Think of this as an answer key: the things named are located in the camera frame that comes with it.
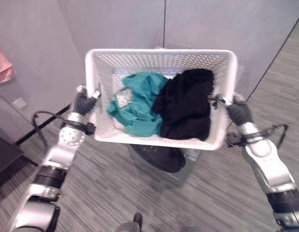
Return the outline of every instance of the wire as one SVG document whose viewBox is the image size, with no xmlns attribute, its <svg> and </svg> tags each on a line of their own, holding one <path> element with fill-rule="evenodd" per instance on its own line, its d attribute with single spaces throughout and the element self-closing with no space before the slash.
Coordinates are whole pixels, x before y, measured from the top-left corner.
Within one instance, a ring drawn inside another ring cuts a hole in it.
<svg viewBox="0 0 299 232">
<path fill-rule="evenodd" d="M 262 130 L 261 132 L 249 134 L 249 135 L 245 136 L 245 140 L 252 139 L 255 137 L 259 137 L 259 136 L 262 136 L 264 138 L 269 138 L 270 136 L 272 136 L 274 134 L 275 130 L 278 129 L 279 127 L 284 127 L 284 131 L 280 137 L 280 140 L 278 141 L 278 143 L 276 145 L 277 149 L 279 150 L 282 146 L 283 140 L 286 136 L 286 132 L 288 131 L 288 128 L 289 128 L 289 126 L 286 123 L 272 125 L 272 127 L 266 128 L 266 129 Z"/>
<path fill-rule="evenodd" d="M 60 120 L 61 120 L 62 122 L 64 122 L 65 124 L 67 124 L 67 125 L 69 125 L 69 126 L 71 126 L 71 127 L 73 127 L 73 128 L 76 128 L 76 129 L 78 129 L 78 130 L 80 130 L 80 131 L 84 131 L 84 128 L 83 128 L 83 127 L 80 127 L 80 126 L 77 126 L 77 125 L 74 125 L 74 124 L 70 123 L 69 121 L 67 121 L 66 119 L 64 119 L 64 118 L 63 118 L 62 116 L 60 116 L 60 115 L 54 114 L 54 113 L 49 112 L 49 111 L 44 111 L 44 110 L 37 111 L 37 112 L 34 113 L 34 115 L 33 115 L 33 117 L 32 117 L 32 124 L 33 124 L 33 126 L 34 126 L 35 131 L 36 131 L 37 134 L 39 135 L 39 137 L 40 137 L 40 139 L 41 139 L 41 141 L 42 141 L 42 143 L 43 143 L 45 149 L 48 148 L 48 144 L 47 144 L 47 141 L 46 141 L 46 139 L 45 139 L 45 137 L 44 137 L 44 135 L 43 135 L 43 133 L 42 133 L 40 127 L 39 127 L 39 126 L 37 125 L 37 123 L 36 123 L 36 118 L 38 117 L 38 114 L 52 115 L 52 116 L 54 116 L 54 117 L 60 119 Z"/>
</svg>

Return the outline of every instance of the pink towel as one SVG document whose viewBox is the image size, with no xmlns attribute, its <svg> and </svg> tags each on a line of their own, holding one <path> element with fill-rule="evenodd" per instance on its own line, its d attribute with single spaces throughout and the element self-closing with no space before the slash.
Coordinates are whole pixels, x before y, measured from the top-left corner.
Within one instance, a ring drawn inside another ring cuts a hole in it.
<svg viewBox="0 0 299 232">
<path fill-rule="evenodd" d="M 0 51 L 0 83 L 10 80 L 16 72 L 12 68 L 12 64 L 7 60 Z"/>
</svg>

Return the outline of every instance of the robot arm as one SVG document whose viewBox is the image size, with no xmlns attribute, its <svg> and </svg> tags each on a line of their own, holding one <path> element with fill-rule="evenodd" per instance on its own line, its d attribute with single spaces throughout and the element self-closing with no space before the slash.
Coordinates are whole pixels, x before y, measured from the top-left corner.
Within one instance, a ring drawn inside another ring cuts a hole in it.
<svg viewBox="0 0 299 232">
<path fill-rule="evenodd" d="M 33 183 L 29 185 L 19 209 L 12 218 L 12 232 L 52 232 L 56 228 L 60 208 L 56 206 L 60 188 L 86 135 L 94 126 L 86 122 L 85 114 L 95 105 L 100 93 L 86 97 L 83 86 L 77 88 L 68 125 L 63 125 L 56 145 L 48 150 Z"/>
<path fill-rule="evenodd" d="M 288 168 L 278 157 L 277 147 L 260 133 L 245 102 L 231 103 L 223 97 L 219 102 L 238 127 L 244 140 L 242 155 L 266 194 L 277 224 L 285 229 L 299 228 L 299 191 Z"/>
</svg>

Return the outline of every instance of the teal cloth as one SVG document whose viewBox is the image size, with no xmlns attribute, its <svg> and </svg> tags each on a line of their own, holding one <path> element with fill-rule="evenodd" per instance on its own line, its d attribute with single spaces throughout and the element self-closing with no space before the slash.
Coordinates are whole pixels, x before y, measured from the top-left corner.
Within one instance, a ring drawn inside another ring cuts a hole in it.
<svg viewBox="0 0 299 232">
<path fill-rule="evenodd" d="M 132 102 L 120 108 L 115 95 L 107 112 L 131 134 L 141 137 L 159 134 L 162 118 L 151 107 L 168 79 L 155 72 L 140 72 L 123 78 L 122 82 L 132 91 Z"/>
</svg>

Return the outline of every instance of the white plastic basket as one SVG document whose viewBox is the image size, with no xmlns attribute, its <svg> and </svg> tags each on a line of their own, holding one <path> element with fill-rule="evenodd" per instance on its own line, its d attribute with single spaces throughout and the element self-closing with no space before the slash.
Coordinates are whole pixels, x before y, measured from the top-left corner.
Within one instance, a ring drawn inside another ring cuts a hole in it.
<svg viewBox="0 0 299 232">
<path fill-rule="evenodd" d="M 205 141 L 199 139 L 171 140 L 153 135 L 136 137 L 115 128 L 115 119 L 106 108 L 114 93 L 123 88 L 122 78 L 142 71 L 161 73 L 172 78 L 187 69 L 205 68 L 214 73 L 214 95 L 221 93 L 233 98 L 237 57 L 228 50 L 173 49 L 92 49 L 86 55 L 86 84 L 88 95 L 96 89 L 101 96 L 90 121 L 97 127 L 95 139 L 103 142 L 157 145 L 201 150 L 218 149 L 226 134 L 228 118 L 219 105 L 211 109 L 211 127 Z"/>
</svg>

